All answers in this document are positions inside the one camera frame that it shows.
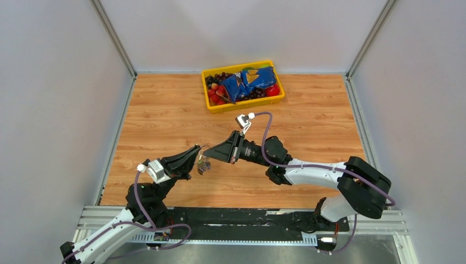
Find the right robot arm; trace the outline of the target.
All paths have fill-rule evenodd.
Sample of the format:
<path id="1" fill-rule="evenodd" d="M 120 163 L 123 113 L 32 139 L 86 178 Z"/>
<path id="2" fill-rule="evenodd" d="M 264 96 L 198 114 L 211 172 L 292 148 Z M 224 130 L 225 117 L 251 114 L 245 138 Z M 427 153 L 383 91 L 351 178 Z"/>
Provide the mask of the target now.
<path id="1" fill-rule="evenodd" d="M 244 160 L 265 166 L 266 176 L 277 185 L 318 185 L 338 190 L 339 195 L 324 197 L 315 207 L 315 225 L 323 230 L 354 214 L 381 218 L 391 188 L 390 179 L 360 157 L 351 156 L 338 163 L 301 161 L 288 153 L 277 136 L 258 145 L 235 130 L 203 154 L 225 163 Z"/>

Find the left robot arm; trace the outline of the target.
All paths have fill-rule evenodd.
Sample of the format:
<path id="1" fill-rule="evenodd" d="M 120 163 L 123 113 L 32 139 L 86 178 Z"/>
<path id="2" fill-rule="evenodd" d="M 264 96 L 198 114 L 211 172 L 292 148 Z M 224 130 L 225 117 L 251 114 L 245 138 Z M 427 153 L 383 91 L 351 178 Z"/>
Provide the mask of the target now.
<path id="1" fill-rule="evenodd" d="M 178 180 L 189 180 L 201 146 L 174 156 L 146 159 L 136 167 L 135 182 L 129 187 L 127 205 L 98 231 L 80 242 L 60 246 L 63 263 L 104 263 L 107 258 L 138 232 L 176 228 L 168 223 L 164 204 Z"/>

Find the large metal keyring with keys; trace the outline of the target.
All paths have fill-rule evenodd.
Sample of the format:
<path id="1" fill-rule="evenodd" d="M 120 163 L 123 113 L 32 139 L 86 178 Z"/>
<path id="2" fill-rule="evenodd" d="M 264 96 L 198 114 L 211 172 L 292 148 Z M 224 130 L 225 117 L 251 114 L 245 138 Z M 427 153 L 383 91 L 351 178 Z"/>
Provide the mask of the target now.
<path id="1" fill-rule="evenodd" d="M 208 145 L 201 146 L 201 149 L 198 154 L 196 169 L 199 175 L 203 175 L 205 172 L 211 170 L 212 165 L 210 163 L 209 157 L 203 154 L 203 149 L 208 147 Z"/>

